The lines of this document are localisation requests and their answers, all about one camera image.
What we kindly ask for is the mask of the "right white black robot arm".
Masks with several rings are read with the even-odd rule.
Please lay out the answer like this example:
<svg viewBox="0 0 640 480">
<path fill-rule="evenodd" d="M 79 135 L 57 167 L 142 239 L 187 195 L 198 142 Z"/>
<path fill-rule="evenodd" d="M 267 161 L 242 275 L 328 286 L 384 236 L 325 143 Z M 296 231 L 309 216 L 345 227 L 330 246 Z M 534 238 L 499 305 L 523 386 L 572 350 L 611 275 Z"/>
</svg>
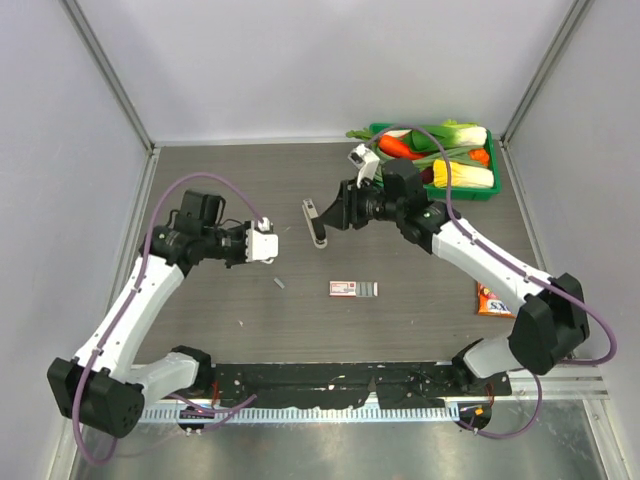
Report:
<svg viewBox="0 0 640 480">
<path fill-rule="evenodd" d="M 453 357 L 451 380 L 457 391 L 475 394 L 489 377 L 510 370 L 544 375 L 589 338 L 576 278 L 553 278 L 530 267 L 488 241 L 445 203 L 429 200 L 412 161 L 387 162 L 382 177 L 382 185 L 342 181 L 320 223 L 348 230 L 372 220 L 392 222 L 409 243 L 488 287 L 515 316 L 510 333 L 479 339 Z"/>
</svg>

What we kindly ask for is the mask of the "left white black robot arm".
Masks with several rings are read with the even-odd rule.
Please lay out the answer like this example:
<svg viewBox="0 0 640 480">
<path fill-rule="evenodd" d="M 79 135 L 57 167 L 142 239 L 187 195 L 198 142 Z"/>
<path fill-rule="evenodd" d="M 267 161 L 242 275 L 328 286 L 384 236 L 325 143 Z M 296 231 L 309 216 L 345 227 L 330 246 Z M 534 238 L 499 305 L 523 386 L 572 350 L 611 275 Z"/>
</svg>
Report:
<svg viewBox="0 0 640 480">
<path fill-rule="evenodd" d="M 145 407 L 183 391 L 205 397 L 214 381 L 210 354 L 184 345 L 144 367 L 133 365 L 160 310 L 203 260 L 226 267 L 246 263 L 255 223 L 223 219 L 225 199 L 195 190 L 146 235 L 131 276 L 105 319 L 70 360 L 55 359 L 47 380 L 62 415 L 79 432 L 88 426 L 116 439 L 127 436 Z"/>
</svg>

